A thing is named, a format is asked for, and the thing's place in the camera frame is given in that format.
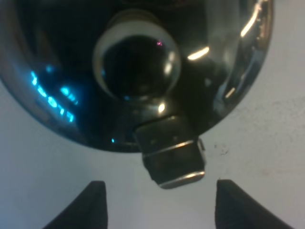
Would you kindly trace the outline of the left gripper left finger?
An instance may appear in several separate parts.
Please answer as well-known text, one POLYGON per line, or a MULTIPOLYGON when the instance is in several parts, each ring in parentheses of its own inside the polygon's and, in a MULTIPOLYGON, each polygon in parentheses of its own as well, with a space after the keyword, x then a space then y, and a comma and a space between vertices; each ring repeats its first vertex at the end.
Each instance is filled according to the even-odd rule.
POLYGON ((108 210, 106 185, 103 181, 92 181, 46 229, 106 229, 108 210))

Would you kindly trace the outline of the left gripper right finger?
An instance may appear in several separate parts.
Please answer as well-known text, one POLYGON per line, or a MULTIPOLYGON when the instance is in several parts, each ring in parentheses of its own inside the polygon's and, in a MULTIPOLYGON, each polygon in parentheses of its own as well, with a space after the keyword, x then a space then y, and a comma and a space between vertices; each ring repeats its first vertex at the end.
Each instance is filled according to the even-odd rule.
POLYGON ((215 202, 217 229, 290 229, 232 180, 217 181, 215 202))

